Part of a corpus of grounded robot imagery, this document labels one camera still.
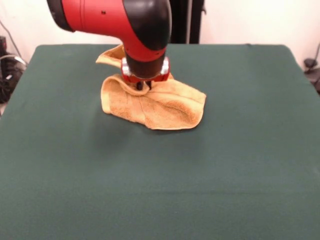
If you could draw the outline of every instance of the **cloth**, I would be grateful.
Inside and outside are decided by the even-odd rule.
[[[96,63],[121,67],[125,56],[123,45],[102,53]],[[152,89],[143,84],[127,84],[119,74],[102,84],[101,104],[106,114],[140,123],[152,130],[182,130],[196,127],[204,114],[206,95],[174,79],[170,74],[164,82],[153,82]]]

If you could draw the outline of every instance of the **green felt surface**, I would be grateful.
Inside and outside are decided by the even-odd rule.
[[[102,112],[113,45],[40,46],[0,121],[1,240],[319,240],[320,102],[290,50],[170,45],[200,125]]]

